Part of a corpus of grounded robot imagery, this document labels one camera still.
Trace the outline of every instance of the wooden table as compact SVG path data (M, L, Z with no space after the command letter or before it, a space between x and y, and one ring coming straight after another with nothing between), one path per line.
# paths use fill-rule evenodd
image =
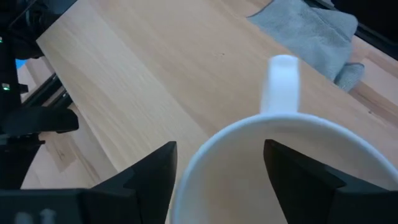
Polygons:
M178 171L211 135L259 110L273 55L246 20L269 0L78 0L38 43L121 171L167 141ZM398 130L302 64L301 112L356 132L398 165Z

